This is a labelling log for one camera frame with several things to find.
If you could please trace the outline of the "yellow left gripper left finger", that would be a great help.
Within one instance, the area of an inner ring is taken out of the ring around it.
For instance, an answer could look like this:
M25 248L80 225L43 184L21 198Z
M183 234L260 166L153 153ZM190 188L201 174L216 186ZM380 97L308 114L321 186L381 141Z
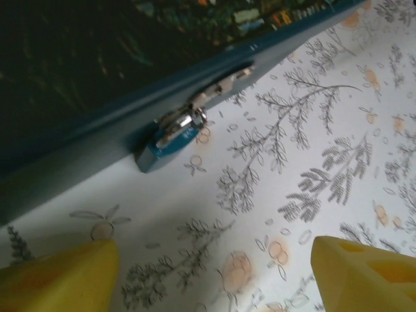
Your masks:
M1 269L2 311L108 311L119 271L113 240Z

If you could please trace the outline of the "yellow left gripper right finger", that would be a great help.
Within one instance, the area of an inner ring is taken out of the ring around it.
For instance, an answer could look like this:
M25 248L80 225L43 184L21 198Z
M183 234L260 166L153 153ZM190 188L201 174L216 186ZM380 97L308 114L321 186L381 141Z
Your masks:
M415 311L415 258L318 236L311 266L326 311Z

